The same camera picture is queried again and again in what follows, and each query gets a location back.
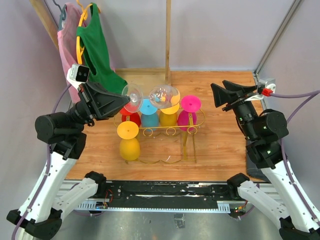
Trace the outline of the red plastic wine glass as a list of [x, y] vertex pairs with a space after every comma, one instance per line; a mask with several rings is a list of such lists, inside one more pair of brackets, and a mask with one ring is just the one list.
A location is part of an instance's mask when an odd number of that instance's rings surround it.
[[141, 118], [140, 115], [137, 112], [129, 112], [124, 107], [119, 112], [121, 114], [121, 121], [131, 121], [138, 125], [138, 127], [141, 126]]

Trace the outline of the magenta plastic wine glass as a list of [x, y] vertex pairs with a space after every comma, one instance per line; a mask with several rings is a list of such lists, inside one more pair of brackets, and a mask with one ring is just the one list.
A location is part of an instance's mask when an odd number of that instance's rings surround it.
[[195, 95], [187, 95], [181, 100], [182, 111], [178, 115], [177, 125], [180, 126], [180, 129], [184, 132], [188, 131], [187, 126], [190, 125], [190, 116], [192, 115], [193, 124], [197, 124], [197, 115], [196, 112], [201, 108], [202, 102]]

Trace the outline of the blue plastic wine glass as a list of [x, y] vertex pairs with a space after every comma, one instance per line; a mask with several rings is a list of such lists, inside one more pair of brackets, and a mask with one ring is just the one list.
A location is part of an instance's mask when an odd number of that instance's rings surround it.
[[157, 113], [157, 108], [153, 106], [148, 98], [143, 99], [143, 103], [139, 109], [141, 115], [141, 126], [143, 128], [158, 127], [159, 126], [159, 116]]

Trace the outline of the yellow wine glass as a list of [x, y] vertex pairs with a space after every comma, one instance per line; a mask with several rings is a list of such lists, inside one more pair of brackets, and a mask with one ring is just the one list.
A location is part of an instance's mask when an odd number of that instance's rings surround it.
[[141, 149], [137, 139], [138, 133], [139, 127], [132, 121], [124, 121], [117, 127], [117, 134], [121, 138], [119, 153], [126, 161], [135, 161], [140, 156]]
[[159, 123], [162, 127], [171, 127], [177, 124], [178, 120], [178, 110], [180, 108], [180, 104], [176, 104], [169, 108], [163, 108], [159, 113]]

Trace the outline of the clear plastic wine glass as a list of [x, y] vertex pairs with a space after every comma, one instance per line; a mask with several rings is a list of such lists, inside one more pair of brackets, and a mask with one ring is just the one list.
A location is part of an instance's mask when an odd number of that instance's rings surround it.
[[130, 98], [124, 109], [130, 113], [139, 111], [143, 105], [143, 100], [147, 99], [150, 104], [157, 109], [167, 109], [180, 102], [181, 94], [179, 90], [170, 85], [157, 85], [150, 93], [144, 96], [141, 88], [129, 83], [122, 90], [122, 95]]

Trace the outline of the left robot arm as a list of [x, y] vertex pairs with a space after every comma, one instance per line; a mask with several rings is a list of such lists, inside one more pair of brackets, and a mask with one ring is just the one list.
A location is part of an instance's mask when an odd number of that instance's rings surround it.
[[78, 95], [80, 101], [68, 111], [53, 111], [35, 120], [37, 138], [46, 143], [46, 162], [28, 198], [7, 214], [6, 219], [15, 225], [12, 239], [21, 229], [31, 237], [50, 240], [79, 204], [107, 193], [106, 177], [91, 171], [73, 189], [55, 199], [66, 175], [83, 153], [87, 139], [84, 127], [114, 117], [130, 102], [128, 96], [108, 92], [96, 82], [80, 83]]

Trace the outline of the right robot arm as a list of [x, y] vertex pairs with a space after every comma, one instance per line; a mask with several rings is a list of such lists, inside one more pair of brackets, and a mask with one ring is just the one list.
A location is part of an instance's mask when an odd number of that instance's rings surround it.
[[277, 202], [259, 189], [247, 176], [238, 173], [227, 180], [226, 193], [232, 200], [243, 199], [268, 217], [284, 240], [317, 240], [320, 212], [299, 183], [285, 153], [284, 137], [289, 134], [289, 118], [277, 110], [257, 113], [253, 101], [275, 97], [273, 81], [253, 86], [227, 80], [212, 83], [214, 104], [233, 111], [236, 123], [248, 141], [249, 159], [267, 177], [281, 198]]

